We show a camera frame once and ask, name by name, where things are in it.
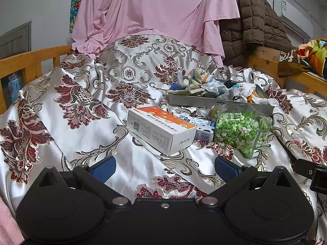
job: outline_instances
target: white cardboard box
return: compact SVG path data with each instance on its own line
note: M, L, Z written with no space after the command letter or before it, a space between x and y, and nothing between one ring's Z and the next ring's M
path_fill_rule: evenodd
M216 123L206 119L191 117L189 115L182 115L179 113L174 113L178 118L185 120L197 126L197 131L195 133L195 140L209 141L212 142L214 139L214 132Z
M129 109L127 128L164 155L193 143L196 126L157 107Z

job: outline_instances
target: orange label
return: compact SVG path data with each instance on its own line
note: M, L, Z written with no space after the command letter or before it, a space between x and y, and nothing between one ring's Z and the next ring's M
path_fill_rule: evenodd
M177 116L174 116L174 115L170 114L169 112L163 111L162 109L159 109L157 107L137 108L136 110L141 110L141 111L150 113L153 116L157 116L164 120L171 121L172 123L182 125L183 127L187 128L187 129L191 129L191 128L195 127L194 124L189 123L185 120L182 120L182 119L178 118Z

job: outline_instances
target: pink sheet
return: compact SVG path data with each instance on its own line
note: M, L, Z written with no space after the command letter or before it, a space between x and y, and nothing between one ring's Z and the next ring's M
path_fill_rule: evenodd
M159 34L197 46L222 66L218 20L239 17L236 0L82 0L72 47L98 53L126 35Z
M0 244L18 245L24 241L16 221L13 219L9 208L0 198Z

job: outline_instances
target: qr code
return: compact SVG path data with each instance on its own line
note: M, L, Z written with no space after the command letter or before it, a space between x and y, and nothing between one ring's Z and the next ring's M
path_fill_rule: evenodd
M140 124L137 123L137 122L134 122L134 129L135 129L136 131L139 131L139 127L140 127Z

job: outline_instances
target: brown puffer jacket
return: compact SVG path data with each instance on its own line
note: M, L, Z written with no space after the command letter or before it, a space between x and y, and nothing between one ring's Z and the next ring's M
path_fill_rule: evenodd
M289 52L295 47L285 33L284 24L267 0L236 0L240 19L219 20L225 52L223 63L246 67L249 54L264 46Z

